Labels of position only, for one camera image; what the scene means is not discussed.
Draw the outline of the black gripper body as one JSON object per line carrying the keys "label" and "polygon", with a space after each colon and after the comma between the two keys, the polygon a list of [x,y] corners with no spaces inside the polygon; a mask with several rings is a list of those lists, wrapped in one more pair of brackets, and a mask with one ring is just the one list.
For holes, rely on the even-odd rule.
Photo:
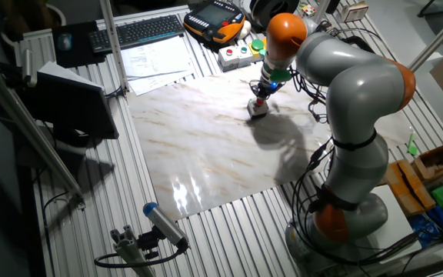
{"label": "black gripper body", "polygon": [[256,97],[270,97],[284,86],[283,82],[266,82],[253,80],[252,92]]}

